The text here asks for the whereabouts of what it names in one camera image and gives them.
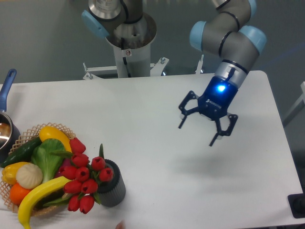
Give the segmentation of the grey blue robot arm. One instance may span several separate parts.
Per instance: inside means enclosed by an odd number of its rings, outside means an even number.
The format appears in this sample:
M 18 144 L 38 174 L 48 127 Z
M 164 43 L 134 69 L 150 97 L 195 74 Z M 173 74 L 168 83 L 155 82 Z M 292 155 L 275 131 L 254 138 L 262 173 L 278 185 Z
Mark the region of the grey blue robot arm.
M 266 35 L 247 23 L 256 12 L 254 0 L 215 0 L 217 16 L 191 29 L 190 45 L 222 62 L 202 95 L 190 91 L 179 105 L 182 119 L 199 113 L 216 124 L 215 138 L 229 136 L 238 116 L 228 107 L 266 44 Z M 91 0 L 81 15 L 95 36 L 113 47 L 120 78 L 152 76 L 151 43 L 157 28 L 140 0 Z

